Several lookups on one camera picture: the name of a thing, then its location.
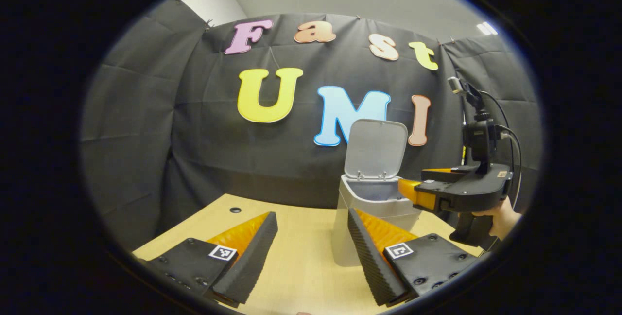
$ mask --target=black fabric backdrop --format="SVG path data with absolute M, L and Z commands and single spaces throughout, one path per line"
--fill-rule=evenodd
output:
M 271 19 L 246 53 L 224 54 L 235 25 Z M 297 43 L 305 22 L 325 20 L 337 38 L 325 43 Z M 387 61 L 369 51 L 369 34 L 390 36 L 400 57 Z M 437 71 L 422 67 L 410 42 L 433 49 Z M 535 92 L 518 60 L 495 36 L 438 45 L 424 36 L 385 23 L 333 14 L 282 14 L 227 23 L 204 32 L 204 23 L 186 5 L 167 0 L 140 19 L 115 45 L 95 78 L 85 105 L 82 153 L 87 183 L 109 228 L 128 249 L 135 249 L 213 202 L 223 193 L 289 204 L 335 208 L 344 173 L 347 144 L 317 146 L 323 100 L 317 89 L 343 87 L 355 107 L 369 91 L 391 96 L 387 120 L 412 131 L 411 96 L 431 100 L 424 146 L 406 146 L 399 176 L 420 178 L 420 170 L 460 163 L 462 100 L 453 95 L 448 76 L 466 78 L 504 102 L 519 137 L 541 137 Z M 498 51 L 495 59 L 485 52 Z M 274 123 L 245 120 L 237 109 L 238 75 L 267 69 L 259 102 L 276 102 L 279 68 L 296 67 L 294 105 Z M 503 78 L 511 74 L 509 80 Z M 466 108 L 467 118 L 470 106 Z M 541 138 L 526 146 L 521 196 L 528 196 L 540 158 Z M 509 152 L 500 150 L 500 162 Z M 444 217 L 451 224 L 455 217 Z

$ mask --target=trash can lid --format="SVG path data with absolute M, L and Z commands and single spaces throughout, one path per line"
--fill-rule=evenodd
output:
M 346 150 L 345 174 L 351 178 L 392 178 L 402 165 L 408 130 L 398 122 L 357 120 Z

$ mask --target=ribbed foam surface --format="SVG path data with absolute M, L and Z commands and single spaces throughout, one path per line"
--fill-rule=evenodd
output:
M 240 259 L 216 282 L 213 290 L 244 304 L 264 268 L 266 256 L 278 231 L 276 213 L 268 214 Z
M 362 220 L 352 208 L 348 209 L 348 229 L 376 304 L 390 303 L 406 293 L 406 287 L 378 253 Z

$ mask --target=human hand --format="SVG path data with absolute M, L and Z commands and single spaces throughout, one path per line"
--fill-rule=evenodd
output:
M 491 209 L 474 211 L 471 214 L 476 217 L 491 215 L 493 217 L 493 227 L 490 229 L 488 235 L 496 236 L 502 241 L 506 238 L 507 234 L 512 231 L 512 228 L 514 228 L 520 217 L 522 217 L 520 213 L 516 213 L 512 209 L 508 198 L 500 201 L 497 206 Z

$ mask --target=ceiling light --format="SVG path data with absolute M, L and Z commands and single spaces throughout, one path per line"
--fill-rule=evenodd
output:
M 480 29 L 480 31 L 482 31 L 485 35 L 498 34 L 497 31 L 493 29 L 493 26 L 491 26 L 488 22 L 478 24 L 477 28 Z

